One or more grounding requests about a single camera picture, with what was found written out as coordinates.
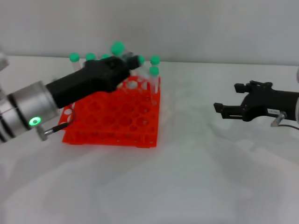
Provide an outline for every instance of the white wall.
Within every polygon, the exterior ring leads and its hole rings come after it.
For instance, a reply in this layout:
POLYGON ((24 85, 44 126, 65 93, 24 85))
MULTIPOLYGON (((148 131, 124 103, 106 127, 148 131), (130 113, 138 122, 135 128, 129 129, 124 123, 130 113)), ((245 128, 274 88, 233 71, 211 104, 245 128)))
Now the white wall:
POLYGON ((0 0, 11 54, 107 52, 167 61, 299 64, 298 0, 0 0))

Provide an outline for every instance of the green cap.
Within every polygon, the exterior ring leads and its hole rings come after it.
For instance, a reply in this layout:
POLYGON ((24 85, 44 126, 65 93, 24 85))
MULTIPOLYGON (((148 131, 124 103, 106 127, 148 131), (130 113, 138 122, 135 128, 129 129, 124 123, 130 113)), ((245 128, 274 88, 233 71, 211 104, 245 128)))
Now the green cap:
POLYGON ((144 62, 145 62, 145 57, 143 57, 142 55, 139 55, 139 56, 138 56, 138 60, 139 60, 139 64, 140 64, 140 65, 143 65, 144 62))
POLYGON ((122 52, 125 50, 125 45, 121 41, 116 41, 110 48, 111 53, 114 56, 119 56, 122 54, 122 52))
POLYGON ((160 71, 159 71, 158 67, 152 66, 152 67, 149 68, 149 73, 150 73, 151 76, 156 77, 156 76, 159 75, 160 71))
POLYGON ((87 61, 89 61, 89 60, 95 60, 95 59, 97 59, 97 57, 94 53, 88 53, 88 54, 86 54, 85 59, 87 61))
POLYGON ((151 63, 152 65, 158 65, 158 64, 160 64, 160 57, 157 56, 157 55, 151 57, 151 58, 150 58, 150 63, 151 63))
POLYGON ((71 62, 78 62, 80 60, 80 56, 78 53, 71 53, 70 54, 70 61, 71 62))
POLYGON ((103 54, 103 55, 101 56, 101 59, 105 59, 105 58, 109 58, 109 57, 110 57, 109 54, 103 54))

